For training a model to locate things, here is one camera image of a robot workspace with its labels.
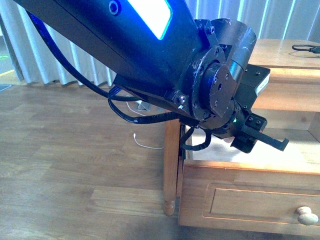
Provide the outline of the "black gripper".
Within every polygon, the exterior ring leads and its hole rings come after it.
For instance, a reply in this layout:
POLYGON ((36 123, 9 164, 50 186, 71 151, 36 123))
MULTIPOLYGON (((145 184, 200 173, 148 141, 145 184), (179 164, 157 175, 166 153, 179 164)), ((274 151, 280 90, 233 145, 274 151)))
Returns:
POLYGON ((231 146, 246 154, 252 151, 257 140, 279 151, 283 152, 285 150, 289 143, 287 138, 285 138, 283 141, 279 141, 262 133, 268 123, 266 118, 252 113, 250 109, 243 109, 242 106, 235 100, 234 106, 235 108, 230 120, 223 126, 211 131, 215 137, 219 139, 234 137, 231 146), (243 126, 258 131, 254 133, 255 137, 244 133, 242 131, 243 126))

